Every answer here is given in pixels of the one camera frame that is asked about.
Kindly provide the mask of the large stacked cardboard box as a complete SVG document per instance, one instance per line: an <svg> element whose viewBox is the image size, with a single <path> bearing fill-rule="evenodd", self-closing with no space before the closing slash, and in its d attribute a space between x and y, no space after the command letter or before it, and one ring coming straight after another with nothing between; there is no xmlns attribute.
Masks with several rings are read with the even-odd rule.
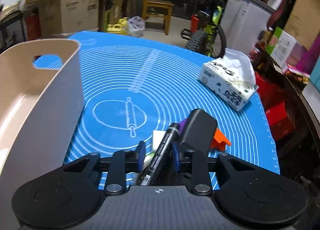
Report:
<svg viewBox="0 0 320 230"><path fill-rule="evenodd" d="M44 38L98 30L99 0L43 0L38 10Z"/></svg>

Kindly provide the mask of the blue silicone baking mat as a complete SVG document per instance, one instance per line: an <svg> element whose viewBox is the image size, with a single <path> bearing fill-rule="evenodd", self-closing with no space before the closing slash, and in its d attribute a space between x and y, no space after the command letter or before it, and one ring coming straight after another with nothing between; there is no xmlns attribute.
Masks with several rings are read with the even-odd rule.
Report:
<svg viewBox="0 0 320 230"><path fill-rule="evenodd" d="M91 152L103 157L133 149L140 141L152 151L152 133L164 131L201 108L230 140L227 153L280 171L276 144L255 93L235 111L198 79L206 56L181 47L130 36L79 32L84 110L64 158Z"/></svg>

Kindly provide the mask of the orange plastic piece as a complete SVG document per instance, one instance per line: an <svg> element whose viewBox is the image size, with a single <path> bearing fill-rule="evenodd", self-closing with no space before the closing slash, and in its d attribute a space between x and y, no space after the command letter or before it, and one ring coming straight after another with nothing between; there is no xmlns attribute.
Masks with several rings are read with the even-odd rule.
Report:
<svg viewBox="0 0 320 230"><path fill-rule="evenodd" d="M231 145L232 144L228 138L217 128L210 144L210 148L225 152L226 147L230 147Z"/></svg>

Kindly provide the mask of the beige plastic storage bin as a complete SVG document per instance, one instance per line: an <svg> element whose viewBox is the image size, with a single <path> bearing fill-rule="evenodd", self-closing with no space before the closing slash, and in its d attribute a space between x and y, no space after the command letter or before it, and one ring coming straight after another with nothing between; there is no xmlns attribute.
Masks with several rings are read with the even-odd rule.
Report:
<svg viewBox="0 0 320 230"><path fill-rule="evenodd" d="M84 107L80 43L40 39L1 54L1 229L17 229L14 192L59 168Z"/></svg>

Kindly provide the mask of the wooden chair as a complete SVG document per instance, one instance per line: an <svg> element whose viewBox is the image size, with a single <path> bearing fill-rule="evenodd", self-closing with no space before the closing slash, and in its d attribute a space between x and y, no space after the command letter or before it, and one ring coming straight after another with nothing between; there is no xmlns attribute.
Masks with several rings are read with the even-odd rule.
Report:
<svg viewBox="0 0 320 230"><path fill-rule="evenodd" d="M172 10L174 4L163 0L143 0L142 19L158 17L163 19L165 35L169 34Z"/></svg>

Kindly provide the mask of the white tissue pack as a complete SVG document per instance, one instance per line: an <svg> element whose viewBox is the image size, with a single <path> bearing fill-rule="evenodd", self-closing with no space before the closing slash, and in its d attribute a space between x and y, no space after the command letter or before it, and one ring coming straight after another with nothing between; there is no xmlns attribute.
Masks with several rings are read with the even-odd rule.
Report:
<svg viewBox="0 0 320 230"><path fill-rule="evenodd" d="M258 89L249 57L233 49L226 49L222 58L205 62L198 80L237 112Z"/></svg>

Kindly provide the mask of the black remote control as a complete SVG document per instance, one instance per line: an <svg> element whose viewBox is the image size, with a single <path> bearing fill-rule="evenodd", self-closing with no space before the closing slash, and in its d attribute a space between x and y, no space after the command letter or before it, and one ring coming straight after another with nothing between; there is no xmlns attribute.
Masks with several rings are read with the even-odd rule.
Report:
<svg viewBox="0 0 320 230"><path fill-rule="evenodd" d="M217 120L203 109L197 108L189 114L178 142L200 151L207 157L216 129Z"/></svg>

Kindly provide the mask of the green black bicycle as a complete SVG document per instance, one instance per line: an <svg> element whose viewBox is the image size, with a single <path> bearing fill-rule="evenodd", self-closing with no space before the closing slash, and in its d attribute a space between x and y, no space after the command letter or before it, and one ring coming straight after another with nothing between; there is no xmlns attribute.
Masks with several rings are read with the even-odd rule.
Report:
<svg viewBox="0 0 320 230"><path fill-rule="evenodd" d="M185 48L202 55L222 58L227 47L221 20L227 0L196 0L190 28L181 31Z"/></svg>

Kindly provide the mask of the green white carton box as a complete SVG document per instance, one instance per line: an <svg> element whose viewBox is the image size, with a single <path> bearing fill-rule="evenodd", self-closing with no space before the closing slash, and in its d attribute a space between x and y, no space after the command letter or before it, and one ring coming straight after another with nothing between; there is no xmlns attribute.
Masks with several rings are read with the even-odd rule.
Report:
<svg viewBox="0 0 320 230"><path fill-rule="evenodd" d="M276 27L265 51L278 66L282 67L296 43L297 41L294 37L281 28Z"/></svg>

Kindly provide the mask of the black metal shelf rack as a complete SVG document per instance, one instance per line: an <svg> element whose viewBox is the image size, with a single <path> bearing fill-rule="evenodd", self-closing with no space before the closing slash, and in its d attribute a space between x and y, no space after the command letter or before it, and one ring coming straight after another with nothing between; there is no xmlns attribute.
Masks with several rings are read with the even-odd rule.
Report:
<svg viewBox="0 0 320 230"><path fill-rule="evenodd" d="M20 10L12 10L1 19L1 53L18 43L27 41Z"/></svg>

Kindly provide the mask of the white eraser block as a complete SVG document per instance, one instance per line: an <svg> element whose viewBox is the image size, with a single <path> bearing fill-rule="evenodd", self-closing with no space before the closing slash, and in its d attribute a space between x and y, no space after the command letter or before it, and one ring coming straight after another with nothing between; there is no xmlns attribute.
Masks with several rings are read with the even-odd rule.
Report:
<svg viewBox="0 0 320 230"><path fill-rule="evenodd" d="M166 131L153 130L152 132L152 144L151 144L151 152L156 153L163 137L165 136Z"/></svg>

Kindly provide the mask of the yellow oil jug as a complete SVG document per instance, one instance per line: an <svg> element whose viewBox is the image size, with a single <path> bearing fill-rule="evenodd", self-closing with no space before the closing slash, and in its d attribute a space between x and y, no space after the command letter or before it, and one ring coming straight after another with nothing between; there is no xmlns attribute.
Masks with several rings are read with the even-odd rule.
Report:
<svg viewBox="0 0 320 230"><path fill-rule="evenodd" d="M118 23L114 25L107 25L107 32L112 34L120 34L120 35L127 35L128 34L128 27L127 21L128 17L124 17L119 19Z"/></svg>

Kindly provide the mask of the red box under table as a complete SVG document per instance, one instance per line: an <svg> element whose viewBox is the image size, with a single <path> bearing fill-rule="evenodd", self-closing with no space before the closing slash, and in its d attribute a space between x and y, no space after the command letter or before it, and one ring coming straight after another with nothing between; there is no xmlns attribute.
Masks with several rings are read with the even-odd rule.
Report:
<svg viewBox="0 0 320 230"><path fill-rule="evenodd" d="M275 82L255 71L257 93L260 96L272 137L281 140L295 130L285 104L285 92Z"/></svg>

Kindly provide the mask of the grey plastic bag on floor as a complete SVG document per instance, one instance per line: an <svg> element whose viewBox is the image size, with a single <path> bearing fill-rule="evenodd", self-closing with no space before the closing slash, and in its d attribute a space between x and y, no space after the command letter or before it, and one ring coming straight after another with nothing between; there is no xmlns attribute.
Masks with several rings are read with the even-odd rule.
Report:
<svg viewBox="0 0 320 230"><path fill-rule="evenodd" d="M145 21L139 17L134 16L127 21L127 31L132 37L139 38L143 35L145 30Z"/></svg>

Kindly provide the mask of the white appliance cabinet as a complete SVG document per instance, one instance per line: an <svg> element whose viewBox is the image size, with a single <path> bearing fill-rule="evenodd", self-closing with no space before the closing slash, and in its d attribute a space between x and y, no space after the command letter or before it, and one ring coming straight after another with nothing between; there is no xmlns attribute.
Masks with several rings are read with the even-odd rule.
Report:
<svg viewBox="0 0 320 230"><path fill-rule="evenodd" d="M273 12L260 0L228 0L221 20L227 48L249 54Z"/></svg>

